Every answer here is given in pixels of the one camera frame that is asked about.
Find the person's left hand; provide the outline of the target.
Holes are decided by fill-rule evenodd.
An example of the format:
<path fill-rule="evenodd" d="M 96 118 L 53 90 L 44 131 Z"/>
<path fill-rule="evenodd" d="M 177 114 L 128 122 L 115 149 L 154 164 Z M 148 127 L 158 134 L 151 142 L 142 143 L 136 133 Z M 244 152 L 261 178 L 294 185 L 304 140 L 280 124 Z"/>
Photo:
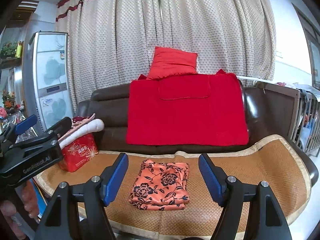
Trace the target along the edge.
<path fill-rule="evenodd" d="M 34 239 L 39 223 L 36 218 L 29 217 L 22 201 L 22 190 L 29 181 L 30 178 L 24 179 L 17 184 L 9 184 L 5 179 L 1 179 L 1 202 L 8 200 L 14 204 L 16 212 L 13 216 L 17 219 L 18 226 L 26 234 L 27 239 Z M 18 239 L 2 212 L 1 239 Z"/>

